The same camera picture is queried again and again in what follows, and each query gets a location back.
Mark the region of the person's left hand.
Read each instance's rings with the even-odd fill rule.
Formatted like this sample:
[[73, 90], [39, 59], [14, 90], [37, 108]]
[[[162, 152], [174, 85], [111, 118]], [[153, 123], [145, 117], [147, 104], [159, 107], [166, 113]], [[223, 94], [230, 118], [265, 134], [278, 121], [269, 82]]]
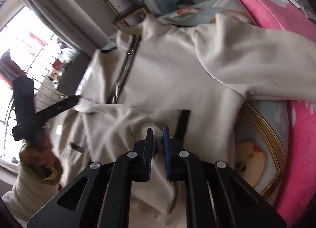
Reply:
[[62, 164], [53, 153], [48, 136], [42, 142], [41, 151], [24, 141], [19, 157], [21, 170], [40, 184], [55, 186], [60, 182], [63, 174]]

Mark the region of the cream sleeve left forearm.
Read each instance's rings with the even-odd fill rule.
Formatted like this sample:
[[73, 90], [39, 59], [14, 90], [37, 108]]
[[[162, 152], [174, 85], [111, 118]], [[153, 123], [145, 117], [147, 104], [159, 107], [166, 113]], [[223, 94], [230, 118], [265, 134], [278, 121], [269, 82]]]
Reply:
[[30, 218], [56, 195], [63, 169], [60, 163], [54, 169], [57, 171], [55, 178], [46, 180], [33, 168], [21, 164], [12, 190], [2, 196], [4, 204], [22, 227], [27, 227]]

